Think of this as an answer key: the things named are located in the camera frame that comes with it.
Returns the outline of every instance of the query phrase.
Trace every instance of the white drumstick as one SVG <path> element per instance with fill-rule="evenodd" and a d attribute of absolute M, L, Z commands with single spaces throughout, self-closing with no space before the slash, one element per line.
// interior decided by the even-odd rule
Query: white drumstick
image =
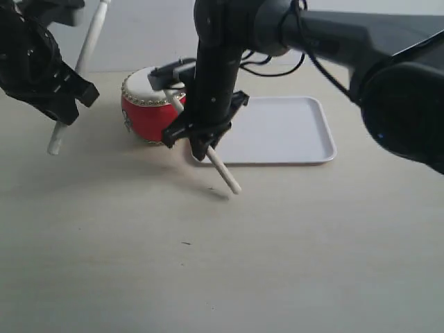
<path fill-rule="evenodd" d="M 176 109 L 178 114 L 182 113 L 184 109 L 183 104 L 174 96 L 173 92 L 171 90 L 164 90 L 164 93 L 167 101 L 170 102 L 170 104 Z M 242 191 L 241 186 L 236 179 L 234 179 L 234 176 L 231 174 L 230 170 L 228 170 L 227 166 L 224 165 L 221 158 L 211 146 L 207 150 L 207 157 L 225 180 L 232 192 L 234 194 L 240 194 Z"/>
<path fill-rule="evenodd" d="M 89 25 L 88 34 L 83 42 L 82 51 L 78 57 L 76 65 L 76 73 L 84 74 L 86 70 L 86 65 L 91 59 L 91 56 L 96 48 L 97 41 L 101 34 L 103 24 L 105 23 L 106 12 L 108 10 L 108 5 L 112 0 L 101 0 L 100 4 L 94 14 L 91 24 Z M 60 147 L 62 146 L 63 135 L 65 134 L 68 126 L 59 121 L 55 124 L 51 140 L 48 145 L 48 154 L 58 155 L 60 152 Z"/>

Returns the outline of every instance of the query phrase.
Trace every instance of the beige table surface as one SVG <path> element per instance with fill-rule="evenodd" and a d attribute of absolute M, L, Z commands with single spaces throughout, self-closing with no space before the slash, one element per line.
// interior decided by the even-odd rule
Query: beige table surface
<path fill-rule="evenodd" d="M 238 86 L 320 99 L 337 158 L 233 169 L 238 197 L 126 132 L 125 77 L 89 77 L 59 157 L 52 121 L 0 99 L 0 332 L 444 332 L 444 178 L 380 149 L 315 69 Z"/>

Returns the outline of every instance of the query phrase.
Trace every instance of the red drum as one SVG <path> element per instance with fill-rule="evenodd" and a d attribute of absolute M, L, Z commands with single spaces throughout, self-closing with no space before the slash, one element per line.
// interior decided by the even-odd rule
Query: red drum
<path fill-rule="evenodd" d="M 176 119 L 178 113 L 168 103 L 164 92 L 154 92 L 151 88 L 148 75 L 153 70 L 154 67 L 143 68 L 125 79 L 121 106 L 127 129 L 146 141 L 159 144 L 162 131 Z M 185 93 L 178 92 L 177 97 L 182 103 L 185 102 Z"/>

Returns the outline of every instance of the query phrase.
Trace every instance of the white tray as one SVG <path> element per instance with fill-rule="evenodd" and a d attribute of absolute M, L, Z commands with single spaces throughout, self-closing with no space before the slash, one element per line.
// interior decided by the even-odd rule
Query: white tray
<path fill-rule="evenodd" d="M 226 164 L 322 164 L 336 157 L 321 104 L 304 96 L 251 98 L 216 151 Z"/>

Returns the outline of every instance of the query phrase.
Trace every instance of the white wall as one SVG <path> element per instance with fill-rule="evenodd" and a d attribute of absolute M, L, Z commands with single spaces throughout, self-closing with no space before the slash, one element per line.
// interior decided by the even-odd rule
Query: white wall
<path fill-rule="evenodd" d="M 71 66 L 76 63 L 98 3 L 99 0 L 87 0 L 80 26 L 51 27 Z M 114 0 L 89 70 L 134 70 L 195 55 L 193 5 L 194 0 Z M 309 0 L 309 6 L 317 10 L 444 14 L 444 0 Z M 295 57 L 289 54 L 275 61 L 293 64 Z"/>

